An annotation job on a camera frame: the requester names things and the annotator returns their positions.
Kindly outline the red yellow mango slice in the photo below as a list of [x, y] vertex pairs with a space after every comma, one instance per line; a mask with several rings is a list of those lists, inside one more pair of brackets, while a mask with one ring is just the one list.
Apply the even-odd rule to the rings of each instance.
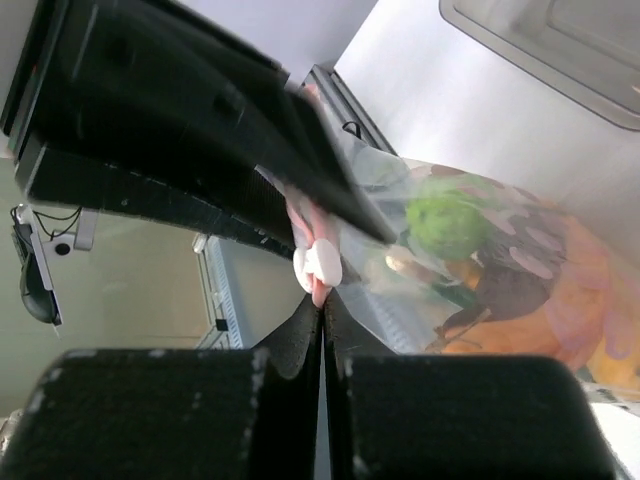
[[457, 261], [427, 251], [477, 297], [436, 327], [429, 350], [546, 355], [596, 383], [638, 389], [638, 272], [568, 214], [479, 203], [490, 231], [477, 251]]

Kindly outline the green onion stalks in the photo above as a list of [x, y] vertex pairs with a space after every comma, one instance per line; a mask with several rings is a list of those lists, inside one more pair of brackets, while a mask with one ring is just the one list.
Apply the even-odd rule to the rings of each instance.
[[444, 299], [461, 309], [469, 308], [477, 303], [475, 292], [457, 279], [439, 275], [432, 284], [432, 289]]

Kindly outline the clear zip top bag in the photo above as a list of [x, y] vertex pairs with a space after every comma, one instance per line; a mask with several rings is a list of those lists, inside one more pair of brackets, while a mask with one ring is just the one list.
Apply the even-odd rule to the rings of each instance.
[[315, 304], [338, 294], [399, 353], [545, 355], [638, 396], [637, 270], [557, 205], [383, 152], [349, 132], [317, 87], [301, 96], [394, 233], [376, 241], [281, 185], [294, 272]]

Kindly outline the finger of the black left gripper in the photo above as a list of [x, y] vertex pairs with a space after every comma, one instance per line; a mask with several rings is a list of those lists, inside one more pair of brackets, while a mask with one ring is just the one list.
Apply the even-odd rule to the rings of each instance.
[[257, 171], [220, 186], [192, 189], [47, 144], [28, 147], [14, 161], [15, 181], [29, 200], [84, 207], [184, 228], [259, 248], [290, 260], [294, 240], [282, 195]]
[[382, 242], [318, 114], [281, 74], [147, 1], [60, 1], [32, 135], [179, 186], [255, 170]]

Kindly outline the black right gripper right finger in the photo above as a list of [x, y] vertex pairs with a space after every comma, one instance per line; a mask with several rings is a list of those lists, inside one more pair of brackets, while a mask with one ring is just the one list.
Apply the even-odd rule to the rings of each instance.
[[574, 375], [531, 355], [398, 355], [324, 308], [336, 479], [613, 479]]

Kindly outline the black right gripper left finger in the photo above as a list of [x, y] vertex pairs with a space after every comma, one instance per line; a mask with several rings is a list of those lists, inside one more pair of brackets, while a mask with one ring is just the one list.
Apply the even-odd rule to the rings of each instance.
[[309, 479], [321, 318], [310, 300], [256, 346], [85, 349], [35, 385], [5, 479]]

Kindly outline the green lime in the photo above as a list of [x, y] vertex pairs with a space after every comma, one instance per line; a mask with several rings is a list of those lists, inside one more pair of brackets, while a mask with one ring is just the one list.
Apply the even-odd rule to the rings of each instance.
[[410, 235], [421, 248], [443, 260], [466, 259], [489, 235], [481, 206], [461, 191], [414, 198], [406, 208]]

